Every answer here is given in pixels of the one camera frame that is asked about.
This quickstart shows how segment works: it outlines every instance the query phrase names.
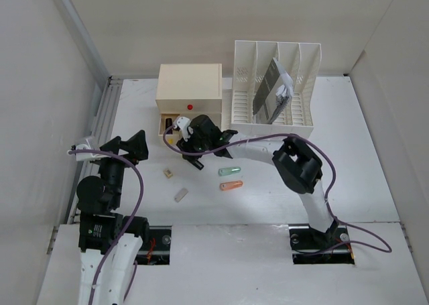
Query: green test tube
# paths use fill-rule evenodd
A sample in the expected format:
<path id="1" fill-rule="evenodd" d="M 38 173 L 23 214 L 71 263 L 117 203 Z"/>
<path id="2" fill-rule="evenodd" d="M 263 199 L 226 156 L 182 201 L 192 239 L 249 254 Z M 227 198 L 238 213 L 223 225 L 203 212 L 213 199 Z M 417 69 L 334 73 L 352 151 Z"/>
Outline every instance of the green test tube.
<path id="1" fill-rule="evenodd" d="M 230 176 L 231 174 L 236 174 L 241 171 L 239 166 L 231 166 L 230 168 L 221 168 L 218 171 L 219 176 Z"/>

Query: white wall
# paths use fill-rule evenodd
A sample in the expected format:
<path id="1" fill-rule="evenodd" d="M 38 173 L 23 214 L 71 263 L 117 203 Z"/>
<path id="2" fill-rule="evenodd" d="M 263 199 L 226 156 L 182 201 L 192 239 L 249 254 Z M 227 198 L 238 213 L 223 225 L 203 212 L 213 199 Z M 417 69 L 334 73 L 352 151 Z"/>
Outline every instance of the white wall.
<path id="1" fill-rule="evenodd" d="M 220 62 L 235 40 L 322 43 L 322 74 L 350 72 L 391 0 L 72 0 L 111 74 Z"/>
<path id="2" fill-rule="evenodd" d="M 95 80 L 52 0 L 0 0 L 0 304 L 33 304 Z"/>
<path id="3" fill-rule="evenodd" d="M 428 0 L 393 0 L 351 78 L 429 295 Z"/>

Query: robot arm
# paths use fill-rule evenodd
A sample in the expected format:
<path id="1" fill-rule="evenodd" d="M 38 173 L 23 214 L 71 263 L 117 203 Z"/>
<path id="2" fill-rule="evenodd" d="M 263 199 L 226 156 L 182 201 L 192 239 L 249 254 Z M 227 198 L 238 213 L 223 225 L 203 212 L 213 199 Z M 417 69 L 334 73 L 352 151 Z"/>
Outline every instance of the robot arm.
<path id="1" fill-rule="evenodd" d="M 93 149 L 90 141 L 84 140 L 73 149 Z M 100 147 L 101 151 L 118 155 L 122 149 L 125 160 L 136 165 L 148 158 L 145 132 L 139 131 L 128 141 L 115 137 Z M 100 176 L 87 176 L 79 182 L 76 193 L 80 209 L 80 289 L 79 305 L 121 305 L 127 295 L 134 261 L 143 242 L 149 236 L 146 218 L 134 217 L 125 229 L 129 217 L 112 212 L 119 207 L 124 169 L 127 165 L 101 155 L 77 155 L 78 160 L 92 160 L 100 166 Z M 104 265 L 97 273 L 101 263 Z"/>
<path id="2" fill-rule="evenodd" d="M 224 146 L 231 139 L 251 139 L 233 130 L 222 132 L 206 115 L 199 115 L 193 120 L 179 117 L 174 127 L 182 132 L 182 139 L 177 143 L 179 149 L 194 154 Z M 301 198 L 308 214 L 315 249 L 332 245 L 338 224 L 331 217 L 324 200 L 322 161 L 306 143 L 297 138 L 246 141 L 214 154 L 225 158 L 247 158 L 275 166 L 284 184 Z M 204 167 L 198 161 L 201 156 L 182 156 L 199 170 Z"/>

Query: white tabletop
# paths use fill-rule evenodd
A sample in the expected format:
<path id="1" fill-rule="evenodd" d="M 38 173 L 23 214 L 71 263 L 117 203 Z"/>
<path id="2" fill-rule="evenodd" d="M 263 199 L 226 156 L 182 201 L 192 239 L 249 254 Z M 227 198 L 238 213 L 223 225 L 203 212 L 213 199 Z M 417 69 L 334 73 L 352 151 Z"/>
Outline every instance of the white tabletop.
<path id="1" fill-rule="evenodd" d="M 393 253 L 355 245 L 355 265 L 294 265 L 285 225 L 173 226 L 170 265 L 138 266 L 125 305 L 427 305 L 400 225 L 364 227 Z M 60 227 L 38 305 L 76 304 L 77 241 L 78 225 Z"/>
<path id="2" fill-rule="evenodd" d="M 151 225 L 307 223 L 298 196 L 286 188 L 272 166 L 250 160 L 203 157 L 201 171 L 160 144 L 160 116 L 155 95 L 158 80 L 124 80 L 112 137 L 130 138 L 146 132 L 149 159 L 138 168 L 145 181 L 145 194 L 137 215 Z M 224 78 L 224 98 L 230 96 L 231 79 Z M 314 131 L 310 136 L 333 160 L 338 180 L 330 200 L 334 212 L 345 221 L 398 221 L 375 148 L 348 77 L 318 77 L 311 101 Z M 219 168 L 241 166 L 234 176 L 219 177 Z M 163 170 L 174 176 L 167 179 Z M 326 188 L 331 173 L 323 166 Z M 242 180 L 242 188 L 219 190 L 221 182 Z M 189 193 L 180 203 L 174 195 Z M 131 213 L 139 193 L 135 174 L 125 171 L 121 208 Z"/>

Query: white dish rack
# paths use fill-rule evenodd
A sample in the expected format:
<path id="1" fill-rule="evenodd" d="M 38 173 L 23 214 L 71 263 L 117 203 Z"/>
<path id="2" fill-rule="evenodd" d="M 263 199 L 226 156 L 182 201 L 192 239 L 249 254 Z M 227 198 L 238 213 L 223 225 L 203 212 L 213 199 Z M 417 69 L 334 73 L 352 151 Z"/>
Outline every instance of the white dish rack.
<path id="1" fill-rule="evenodd" d="M 292 77 L 294 96 L 273 124 L 254 124 L 253 98 L 272 58 Z M 320 59 L 320 44 L 236 41 L 230 128 L 246 135 L 295 133 L 308 138 L 313 130 L 310 101 Z"/>

